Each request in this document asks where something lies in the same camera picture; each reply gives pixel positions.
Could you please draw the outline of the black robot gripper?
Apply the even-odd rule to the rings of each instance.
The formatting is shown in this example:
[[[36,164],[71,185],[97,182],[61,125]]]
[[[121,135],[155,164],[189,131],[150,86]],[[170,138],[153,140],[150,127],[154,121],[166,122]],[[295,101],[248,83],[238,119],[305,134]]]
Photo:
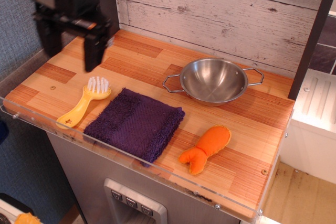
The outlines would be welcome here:
[[[32,0],[37,31],[49,57],[62,51],[62,33],[85,38],[85,71],[92,72],[101,64],[108,39],[108,30],[98,24],[96,14],[99,0]]]

